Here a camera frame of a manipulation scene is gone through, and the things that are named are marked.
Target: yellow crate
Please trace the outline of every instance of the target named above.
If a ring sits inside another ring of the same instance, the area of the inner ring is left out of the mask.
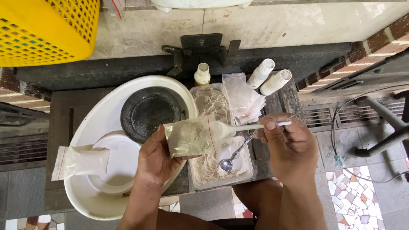
[[[0,0],[0,67],[91,56],[100,0]]]

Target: metal spoon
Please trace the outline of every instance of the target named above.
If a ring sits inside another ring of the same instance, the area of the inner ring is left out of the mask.
[[[233,155],[231,156],[230,159],[224,159],[221,160],[219,165],[220,168],[222,168],[223,170],[225,170],[226,172],[230,173],[232,168],[233,168],[233,163],[231,162],[235,156],[244,148],[244,146],[246,146],[251,140],[253,139],[253,133],[251,133],[246,140],[244,140],[244,143],[240,146],[240,148],[238,148]]]

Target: dirty table surface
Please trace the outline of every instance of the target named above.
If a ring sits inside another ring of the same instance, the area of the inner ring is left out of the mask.
[[[47,170],[45,182],[45,211],[61,212],[72,210],[64,189],[64,181],[51,181],[59,146],[69,146],[70,141],[78,126],[88,112],[109,92],[115,88],[99,88],[89,90],[59,91],[52,94],[50,106],[49,137],[47,150]],[[300,100],[293,80],[282,89],[266,97],[266,106],[261,111],[263,116],[274,112],[294,113],[299,118],[303,117]],[[241,131],[236,135],[247,137],[249,131]],[[270,153],[268,146],[260,140],[253,139],[249,144],[249,151],[254,169],[253,176],[239,183],[271,178]],[[162,196],[173,196],[195,190],[190,178],[188,163]]]

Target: small bottle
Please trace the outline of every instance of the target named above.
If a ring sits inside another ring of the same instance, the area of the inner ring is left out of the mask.
[[[247,81],[247,85],[249,85],[252,89],[257,89],[260,87],[260,85],[263,84],[263,82],[268,78],[268,75],[274,69],[275,65],[276,64],[273,60],[264,59],[250,76],[249,80]]]
[[[195,86],[205,86],[210,82],[209,66],[206,63],[200,63],[198,70],[194,74]]]
[[[289,70],[280,70],[273,73],[261,87],[260,92],[264,96],[271,95],[277,90],[281,89],[292,77]]]

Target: forearm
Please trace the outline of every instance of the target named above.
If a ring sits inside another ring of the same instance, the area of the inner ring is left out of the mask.
[[[128,206],[117,230],[154,230],[162,188],[136,176]]]
[[[327,230],[313,179],[297,187],[284,186],[279,226],[280,230]]]

